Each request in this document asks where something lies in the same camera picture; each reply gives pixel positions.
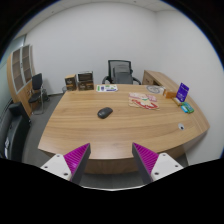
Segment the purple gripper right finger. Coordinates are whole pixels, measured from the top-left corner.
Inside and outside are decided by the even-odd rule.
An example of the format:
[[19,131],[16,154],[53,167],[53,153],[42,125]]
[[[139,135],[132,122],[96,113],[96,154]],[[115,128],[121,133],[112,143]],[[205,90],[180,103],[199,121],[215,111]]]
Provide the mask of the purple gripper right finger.
[[149,184],[182,169],[182,166],[167,153],[157,154],[137,143],[132,144],[132,154],[144,184]]

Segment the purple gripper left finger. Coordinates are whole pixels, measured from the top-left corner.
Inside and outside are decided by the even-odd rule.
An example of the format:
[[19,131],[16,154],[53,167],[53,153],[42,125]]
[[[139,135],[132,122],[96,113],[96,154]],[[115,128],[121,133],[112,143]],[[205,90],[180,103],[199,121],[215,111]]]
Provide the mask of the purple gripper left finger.
[[41,168],[65,180],[79,184],[90,154],[90,144],[87,143],[65,155],[55,154]]

